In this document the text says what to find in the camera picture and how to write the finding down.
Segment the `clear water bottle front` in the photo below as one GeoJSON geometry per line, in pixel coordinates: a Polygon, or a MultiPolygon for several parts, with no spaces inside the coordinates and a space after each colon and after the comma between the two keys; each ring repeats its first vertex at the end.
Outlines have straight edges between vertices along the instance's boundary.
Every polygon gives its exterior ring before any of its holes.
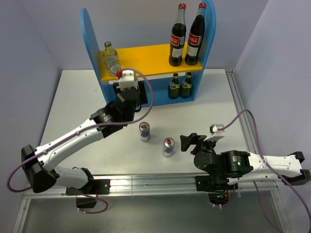
{"type": "Polygon", "coordinates": [[[121,68],[117,51],[112,47],[111,42],[104,43],[105,50],[103,54],[104,64],[110,76],[116,76],[117,71],[121,68]]]}

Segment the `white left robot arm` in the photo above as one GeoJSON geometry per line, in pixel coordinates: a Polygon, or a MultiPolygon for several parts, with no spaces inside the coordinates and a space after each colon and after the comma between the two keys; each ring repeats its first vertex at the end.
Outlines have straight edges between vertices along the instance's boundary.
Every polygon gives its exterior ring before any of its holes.
{"type": "Polygon", "coordinates": [[[147,104],[144,81],[119,81],[116,97],[97,110],[79,127],[49,144],[21,149],[22,169],[34,193],[54,185],[71,186],[84,194],[94,190],[95,181],[86,168],[64,168],[59,164],[84,147],[100,141],[134,123],[134,115],[147,104]]]}

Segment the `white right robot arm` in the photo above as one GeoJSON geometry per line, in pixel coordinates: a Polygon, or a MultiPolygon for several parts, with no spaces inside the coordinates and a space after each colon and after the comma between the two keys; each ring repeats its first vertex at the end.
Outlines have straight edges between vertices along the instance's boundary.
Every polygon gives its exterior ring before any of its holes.
{"type": "Polygon", "coordinates": [[[205,176],[196,176],[197,191],[216,192],[238,188],[245,182],[281,181],[285,184],[304,185],[311,180],[310,171],[303,169],[302,152],[297,151],[287,156],[263,156],[248,151],[230,150],[217,154],[216,143],[224,138],[224,132],[210,136],[191,133],[180,136],[181,150],[193,145],[196,168],[206,172],[205,176]]]}

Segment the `tall Coca-Cola bottle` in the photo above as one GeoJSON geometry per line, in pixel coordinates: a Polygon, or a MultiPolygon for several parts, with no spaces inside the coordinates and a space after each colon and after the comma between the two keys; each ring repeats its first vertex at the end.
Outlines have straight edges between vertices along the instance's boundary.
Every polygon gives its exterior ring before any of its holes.
{"type": "Polygon", "coordinates": [[[194,22],[191,25],[190,33],[188,37],[187,54],[185,62],[189,66],[193,66],[198,63],[199,52],[202,45],[202,40],[205,34],[205,10],[207,4],[201,2],[199,4],[198,12],[194,22]]]}

